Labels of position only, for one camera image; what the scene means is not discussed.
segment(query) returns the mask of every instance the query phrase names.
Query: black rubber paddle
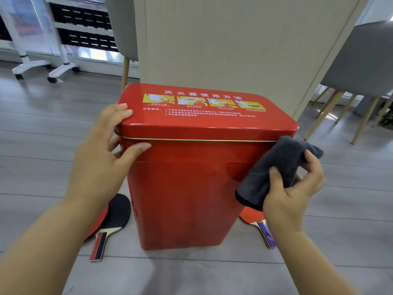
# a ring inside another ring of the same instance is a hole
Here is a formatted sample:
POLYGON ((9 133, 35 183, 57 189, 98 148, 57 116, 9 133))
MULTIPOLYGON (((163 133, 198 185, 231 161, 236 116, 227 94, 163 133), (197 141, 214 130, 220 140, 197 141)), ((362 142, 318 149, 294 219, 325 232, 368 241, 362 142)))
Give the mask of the black rubber paddle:
POLYGON ((130 215, 130 200, 125 195, 118 193, 109 202, 108 214, 101 228, 96 232, 96 242, 90 255, 91 262, 101 261, 106 240, 111 234, 124 228, 130 219, 130 215))

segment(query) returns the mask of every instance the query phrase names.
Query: ping pong paddle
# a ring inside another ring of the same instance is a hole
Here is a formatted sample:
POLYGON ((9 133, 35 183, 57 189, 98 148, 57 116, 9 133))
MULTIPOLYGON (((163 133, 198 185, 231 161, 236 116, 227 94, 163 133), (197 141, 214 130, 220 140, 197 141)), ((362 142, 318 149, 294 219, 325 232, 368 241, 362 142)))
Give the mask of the ping pong paddle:
POLYGON ((97 216, 96 221, 91 226, 89 232, 87 233, 85 240, 90 238, 97 230, 101 227, 101 224, 104 222, 106 215, 108 214, 109 205, 106 204, 105 207, 101 210, 100 214, 97 216))
POLYGON ((256 226, 261 232, 263 237, 265 238, 269 248, 275 248, 276 243, 272 235, 269 232, 269 229, 266 225, 265 216, 262 211, 257 211, 249 207, 245 207, 240 214, 240 218, 250 225, 256 226))
POLYGON ((108 206, 108 214, 96 232, 96 242, 90 255, 91 262, 101 261, 108 237, 124 228, 131 216, 130 200, 121 193, 115 195, 108 206))

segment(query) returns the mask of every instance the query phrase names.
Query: box lid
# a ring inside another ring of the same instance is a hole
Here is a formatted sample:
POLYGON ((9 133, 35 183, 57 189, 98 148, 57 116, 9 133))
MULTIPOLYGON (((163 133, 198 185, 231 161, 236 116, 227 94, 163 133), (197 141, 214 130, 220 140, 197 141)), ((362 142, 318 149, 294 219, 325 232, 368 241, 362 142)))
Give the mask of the box lid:
POLYGON ((298 129, 296 121, 257 94, 131 84, 118 103, 134 111, 115 129, 126 138, 277 141, 298 129))

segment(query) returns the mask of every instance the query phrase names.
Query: gray towel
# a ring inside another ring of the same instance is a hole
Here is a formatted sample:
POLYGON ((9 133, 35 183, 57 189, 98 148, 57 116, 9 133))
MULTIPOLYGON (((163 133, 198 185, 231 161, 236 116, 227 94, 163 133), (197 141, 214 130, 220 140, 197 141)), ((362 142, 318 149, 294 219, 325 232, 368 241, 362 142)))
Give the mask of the gray towel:
POLYGON ((282 136, 268 152, 257 161, 235 191, 237 201, 244 206, 263 211, 263 201, 270 189, 269 169, 273 166, 281 173, 284 188, 291 187, 297 168, 307 162, 304 151, 310 150, 317 158, 323 151, 302 140, 282 136))

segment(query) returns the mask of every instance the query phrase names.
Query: paddle handle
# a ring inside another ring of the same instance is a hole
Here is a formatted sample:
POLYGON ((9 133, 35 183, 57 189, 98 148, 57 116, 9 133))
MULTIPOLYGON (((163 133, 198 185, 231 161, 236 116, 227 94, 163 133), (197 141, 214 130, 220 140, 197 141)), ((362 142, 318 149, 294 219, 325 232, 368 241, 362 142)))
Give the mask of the paddle handle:
POLYGON ((90 262, 101 261, 104 254, 105 243, 108 237, 109 234, 107 232, 99 232, 97 234, 96 242, 90 255, 90 262))
POLYGON ((272 235, 270 234, 269 229, 266 226, 265 222, 257 221, 256 225, 259 228, 259 230, 262 232, 262 235, 265 238, 266 242, 268 243, 269 248, 275 248, 277 245, 274 242, 274 239, 273 239, 272 235))

